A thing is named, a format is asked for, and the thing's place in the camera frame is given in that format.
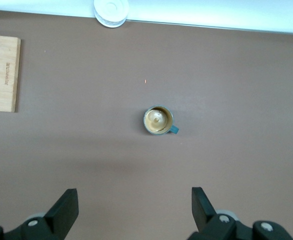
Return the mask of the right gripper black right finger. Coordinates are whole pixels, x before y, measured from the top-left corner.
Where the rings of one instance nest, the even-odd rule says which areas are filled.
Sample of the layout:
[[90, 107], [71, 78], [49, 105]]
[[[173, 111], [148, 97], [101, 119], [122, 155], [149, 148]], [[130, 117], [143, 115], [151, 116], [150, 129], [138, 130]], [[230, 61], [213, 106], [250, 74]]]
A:
[[197, 231], [190, 240], [250, 240], [252, 229], [227, 212], [217, 213], [203, 188], [191, 190], [192, 215]]

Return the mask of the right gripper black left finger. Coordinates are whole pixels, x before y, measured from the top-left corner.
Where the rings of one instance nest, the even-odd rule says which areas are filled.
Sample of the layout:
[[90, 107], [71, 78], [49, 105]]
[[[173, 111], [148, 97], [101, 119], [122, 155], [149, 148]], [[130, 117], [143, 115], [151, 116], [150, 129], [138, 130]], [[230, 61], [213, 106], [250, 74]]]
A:
[[78, 192], [67, 189], [42, 217], [26, 220], [3, 235], [5, 240], [64, 240], [79, 215]]

